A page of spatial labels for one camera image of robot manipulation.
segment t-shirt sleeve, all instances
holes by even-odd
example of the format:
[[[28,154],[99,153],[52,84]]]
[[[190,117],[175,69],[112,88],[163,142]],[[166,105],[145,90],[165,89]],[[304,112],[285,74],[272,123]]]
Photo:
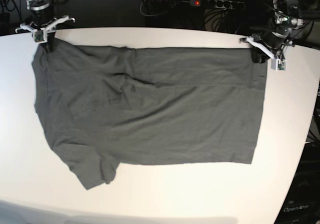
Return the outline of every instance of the t-shirt sleeve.
[[[48,140],[51,149],[87,190],[102,183],[109,184],[115,178],[119,165],[114,158],[99,155],[88,141],[86,134],[77,129],[56,132],[52,140]]]

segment t-shirt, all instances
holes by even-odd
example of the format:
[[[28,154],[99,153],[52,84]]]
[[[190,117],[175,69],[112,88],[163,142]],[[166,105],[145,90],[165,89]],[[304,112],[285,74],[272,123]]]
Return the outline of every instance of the t-shirt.
[[[249,49],[53,47],[34,56],[35,108],[86,189],[119,163],[251,163],[267,65]]]

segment white table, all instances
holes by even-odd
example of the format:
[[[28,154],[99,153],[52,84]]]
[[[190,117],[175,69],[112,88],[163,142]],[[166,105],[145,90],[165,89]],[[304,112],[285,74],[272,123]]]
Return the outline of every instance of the white table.
[[[178,29],[69,29],[56,37],[75,45],[248,48],[237,35]],[[269,64],[251,165],[121,164],[110,185],[86,191],[46,144],[35,113],[36,47],[29,33],[0,37],[0,200],[69,216],[106,215],[113,224],[274,223],[310,126],[319,51],[289,48],[286,72]]]

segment metal bracket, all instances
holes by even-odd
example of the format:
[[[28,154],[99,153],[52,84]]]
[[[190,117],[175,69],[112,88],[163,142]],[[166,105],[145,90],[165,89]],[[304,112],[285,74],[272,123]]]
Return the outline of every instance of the metal bracket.
[[[240,42],[248,42],[252,46],[260,49],[265,53],[269,58],[271,58],[271,68],[275,71],[286,71],[287,69],[287,60],[276,57],[269,49],[267,49],[263,44],[255,42],[255,39],[251,36],[246,38],[241,38]]]
[[[63,16],[62,18],[56,18],[53,22],[51,22],[50,24],[48,24],[46,27],[42,27],[40,29],[37,28],[33,28],[32,24],[26,24],[26,23],[22,23],[20,24],[20,28],[16,28],[15,32],[17,33],[19,30],[27,30],[29,32],[32,33],[32,37],[33,40],[36,43],[47,43],[48,41],[48,33],[53,33],[56,31],[57,29],[57,25],[60,23],[64,23],[66,21],[70,21],[72,20],[73,22],[75,22],[75,18],[69,18],[68,15]]]

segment gray t-shirt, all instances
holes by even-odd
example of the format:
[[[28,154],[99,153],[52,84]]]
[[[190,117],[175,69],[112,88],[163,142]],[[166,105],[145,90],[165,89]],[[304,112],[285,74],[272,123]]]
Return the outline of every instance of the gray t-shirt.
[[[249,49],[38,48],[35,108],[51,149],[90,189],[119,163],[251,163],[267,65]]]

